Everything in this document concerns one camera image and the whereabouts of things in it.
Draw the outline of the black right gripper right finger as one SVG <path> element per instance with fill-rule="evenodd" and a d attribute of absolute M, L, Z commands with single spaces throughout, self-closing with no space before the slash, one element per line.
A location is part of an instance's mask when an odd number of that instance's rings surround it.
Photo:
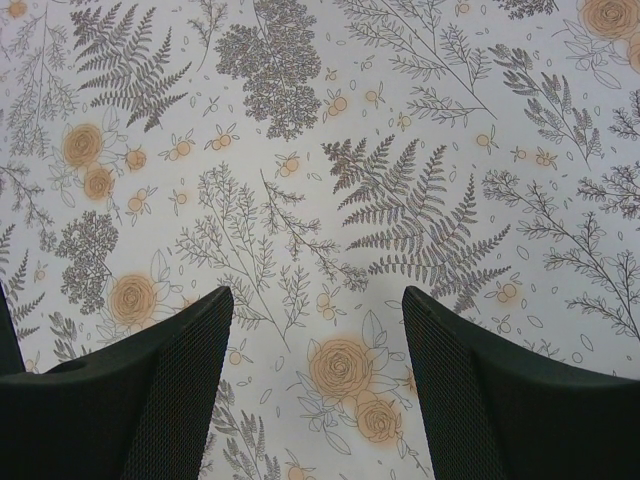
<path fill-rule="evenodd" d="M 536 354 L 415 286 L 402 312 L 436 478 L 638 478 L 638 381 Z"/>

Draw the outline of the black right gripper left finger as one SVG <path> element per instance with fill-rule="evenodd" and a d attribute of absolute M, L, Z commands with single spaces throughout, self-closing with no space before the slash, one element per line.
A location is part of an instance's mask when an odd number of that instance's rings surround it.
<path fill-rule="evenodd" d="M 220 287 L 42 374 L 1 375 L 5 479 L 195 479 L 233 313 Z"/>

